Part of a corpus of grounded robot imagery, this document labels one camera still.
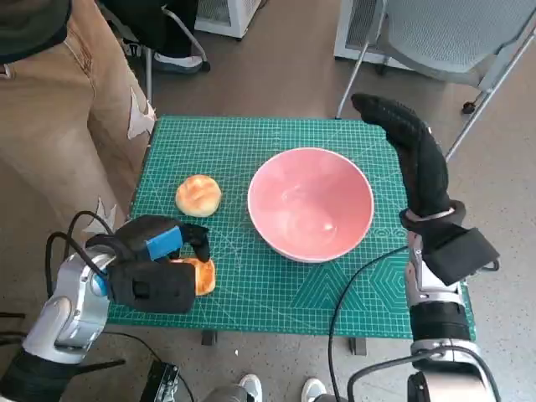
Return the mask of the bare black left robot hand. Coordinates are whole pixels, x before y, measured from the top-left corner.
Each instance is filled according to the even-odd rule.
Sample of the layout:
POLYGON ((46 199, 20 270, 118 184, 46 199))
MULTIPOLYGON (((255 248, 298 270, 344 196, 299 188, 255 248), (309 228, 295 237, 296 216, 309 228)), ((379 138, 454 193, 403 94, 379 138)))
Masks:
POLYGON ((141 260, 178 259, 185 245, 192 247, 198 260, 210 259, 209 229, 167 216, 142 215, 120 227, 115 236, 141 260))

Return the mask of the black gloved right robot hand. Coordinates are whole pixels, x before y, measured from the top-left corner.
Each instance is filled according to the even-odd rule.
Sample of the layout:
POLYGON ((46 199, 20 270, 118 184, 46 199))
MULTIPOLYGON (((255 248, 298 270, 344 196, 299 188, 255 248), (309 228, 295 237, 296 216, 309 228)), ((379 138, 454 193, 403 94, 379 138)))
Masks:
POLYGON ((351 102, 365 123, 385 131, 395 149, 409 210, 425 218, 450 209, 446 160, 427 123, 407 106, 380 96, 356 93, 351 102))

